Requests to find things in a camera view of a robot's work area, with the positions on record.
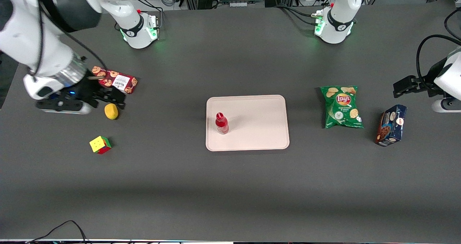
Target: tray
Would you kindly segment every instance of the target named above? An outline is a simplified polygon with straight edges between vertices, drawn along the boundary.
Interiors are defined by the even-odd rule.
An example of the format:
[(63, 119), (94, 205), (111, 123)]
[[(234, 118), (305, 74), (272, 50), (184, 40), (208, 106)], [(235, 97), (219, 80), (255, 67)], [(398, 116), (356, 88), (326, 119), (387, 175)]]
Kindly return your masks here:
[[(229, 121), (220, 134), (216, 113)], [(206, 102), (206, 148), (210, 151), (285, 149), (290, 145), (285, 98), (281, 95), (212, 97)]]

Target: lay's chip bag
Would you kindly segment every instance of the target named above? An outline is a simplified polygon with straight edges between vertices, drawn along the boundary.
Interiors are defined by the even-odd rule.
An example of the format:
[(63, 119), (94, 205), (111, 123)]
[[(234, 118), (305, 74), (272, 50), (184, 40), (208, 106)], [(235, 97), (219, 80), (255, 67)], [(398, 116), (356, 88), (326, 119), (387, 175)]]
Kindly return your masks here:
[(326, 101), (326, 129), (336, 125), (363, 128), (355, 104), (357, 86), (323, 86), (320, 89)]

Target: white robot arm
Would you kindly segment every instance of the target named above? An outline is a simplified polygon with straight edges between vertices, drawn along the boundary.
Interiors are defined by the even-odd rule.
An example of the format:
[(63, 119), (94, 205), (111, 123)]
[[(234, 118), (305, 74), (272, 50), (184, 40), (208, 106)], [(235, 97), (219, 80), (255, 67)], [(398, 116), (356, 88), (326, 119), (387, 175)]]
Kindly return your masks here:
[[(94, 86), (97, 85), (94, 80), (91, 86), (88, 85), (88, 80), (84, 79), (88, 76), (86, 65), (71, 48), (59, 40), (59, 36), (63, 31), (95, 27), (104, 8), (120, 25), (131, 47), (147, 47), (157, 39), (157, 19), (138, 13), (131, 3), (123, 1), (0, 0), (0, 50), (30, 68), (23, 81), (33, 99), (42, 100), (43, 105), (45, 99), (56, 94), (73, 94), (82, 104), (79, 106), (81, 110), (68, 111), (72, 113), (87, 113), (90, 110), (88, 104), (97, 106), (94, 98), (104, 100), (101, 94), (94, 96), (100, 93), (96, 92), (100, 86)], [(86, 89), (76, 93), (73, 88), (76, 86)], [(124, 104), (124, 95), (116, 95), (116, 92), (113, 94), (114, 99)], [(66, 112), (62, 106), (57, 109), (61, 113)]]
[(99, 0), (99, 3), (117, 21), (124, 40), (132, 48), (145, 48), (158, 38), (155, 16), (138, 12), (128, 0)]
[(334, 6), (317, 11), (317, 27), (314, 34), (325, 42), (337, 44), (350, 34), (353, 19), (362, 5), (362, 0), (336, 0)]
[(443, 95), (432, 104), (436, 112), (461, 112), (461, 47), (434, 64), (422, 77), (409, 75), (394, 83), (394, 97), (407, 93), (428, 92), (429, 97)]

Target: table surface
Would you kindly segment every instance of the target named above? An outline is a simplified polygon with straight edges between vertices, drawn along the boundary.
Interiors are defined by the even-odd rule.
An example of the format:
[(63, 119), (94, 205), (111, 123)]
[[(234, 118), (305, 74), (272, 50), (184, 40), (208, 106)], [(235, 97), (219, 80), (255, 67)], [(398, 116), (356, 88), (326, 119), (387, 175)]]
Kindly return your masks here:
[[(433, 112), (425, 93), (392, 96), (394, 82), (416, 73), (418, 44), (445, 34), (453, 9), (452, 0), (364, 6), (339, 45), (280, 9), (174, 11), (143, 50), (105, 15), (76, 37), (138, 87), (116, 121), (104, 104), (86, 116), (49, 114), (18, 68), (0, 111), (0, 239), (73, 219), (90, 239), (461, 242), (461, 116)], [(455, 47), (428, 42), (423, 69)], [(322, 128), (316, 88), (326, 85), (358, 86), (365, 129)], [(206, 101), (263, 94), (285, 97), (290, 146), (208, 151)], [(380, 113), (397, 103), (408, 107), (403, 142), (379, 147)], [(99, 135), (113, 144), (102, 156), (89, 146)], [(51, 237), (79, 233), (67, 226)]]

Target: yellow sponge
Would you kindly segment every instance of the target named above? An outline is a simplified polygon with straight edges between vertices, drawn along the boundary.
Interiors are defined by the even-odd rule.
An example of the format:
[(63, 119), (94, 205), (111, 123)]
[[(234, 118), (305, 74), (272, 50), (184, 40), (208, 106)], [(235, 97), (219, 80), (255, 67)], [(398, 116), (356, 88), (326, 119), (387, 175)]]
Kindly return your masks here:
[(104, 107), (104, 112), (106, 116), (111, 120), (115, 120), (118, 117), (118, 109), (115, 104), (106, 105), (106, 107)]

